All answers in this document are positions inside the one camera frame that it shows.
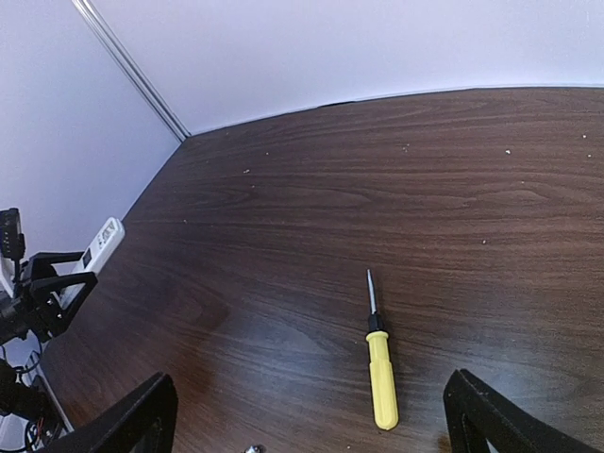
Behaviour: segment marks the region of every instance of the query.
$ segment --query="metal shaft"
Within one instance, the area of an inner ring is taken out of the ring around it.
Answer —
[[[369,285],[369,300],[371,301],[371,313],[376,313],[376,290],[374,288],[374,280],[371,278],[371,271],[367,269],[367,284]]]

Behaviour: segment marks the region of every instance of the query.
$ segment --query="brown object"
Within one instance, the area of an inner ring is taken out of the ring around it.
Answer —
[[[602,90],[448,92],[189,139],[43,369],[77,425],[169,373],[175,452],[447,451],[442,392],[463,367],[602,449],[603,111]]]

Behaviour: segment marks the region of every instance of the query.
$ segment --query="white wall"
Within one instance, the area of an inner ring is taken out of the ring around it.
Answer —
[[[92,0],[192,132],[346,100],[604,84],[601,0]]]
[[[69,0],[0,2],[0,209],[21,210],[28,256],[84,248],[177,145]]]

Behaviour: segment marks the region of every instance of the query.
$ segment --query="screwdriver handle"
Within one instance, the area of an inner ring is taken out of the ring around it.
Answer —
[[[369,343],[369,373],[376,425],[381,429],[392,429],[398,424],[398,407],[393,366],[388,353],[388,333],[381,330],[371,332],[365,340]]]

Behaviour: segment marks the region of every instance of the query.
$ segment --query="screwdriver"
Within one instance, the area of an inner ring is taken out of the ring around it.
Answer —
[[[398,423],[396,390],[394,389],[393,366],[388,353],[388,333],[376,308],[376,290],[369,269],[367,269],[367,283],[371,314],[369,315],[369,333],[365,339],[369,343],[369,373],[374,401],[374,417],[379,428],[388,430],[394,428]]]

